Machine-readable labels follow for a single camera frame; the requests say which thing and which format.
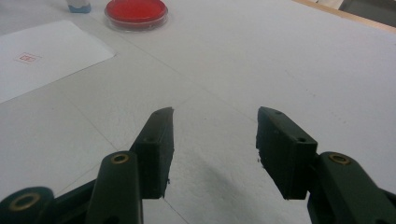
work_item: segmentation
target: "white table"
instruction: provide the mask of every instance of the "white table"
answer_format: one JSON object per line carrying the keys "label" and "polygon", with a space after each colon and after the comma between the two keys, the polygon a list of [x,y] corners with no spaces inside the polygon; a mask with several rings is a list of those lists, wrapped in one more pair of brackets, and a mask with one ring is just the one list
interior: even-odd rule
{"label": "white table", "polygon": [[257,163],[257,111],[283,111],[396,192],[396,35],[289,0],[165,0],[158,30],[106,26],[105,0],[2,1],[0,35],[70,20],[116,57],[0,104],[0,198],[32,186],[59,196],[127,150],[151,112],[175,109],[164,200],[145,223],[310,223]]}

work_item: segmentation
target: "clear plastic lid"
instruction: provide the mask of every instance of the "clear plastic lid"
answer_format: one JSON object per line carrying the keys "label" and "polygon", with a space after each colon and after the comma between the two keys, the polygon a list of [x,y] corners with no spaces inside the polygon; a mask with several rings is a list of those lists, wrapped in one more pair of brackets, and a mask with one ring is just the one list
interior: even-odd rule
{"label": "clear plastic lid", "polygon": [[160,0],[112,0],[105,9],[110,25],[118,30],[151,30],[166,22],[168,9]]}

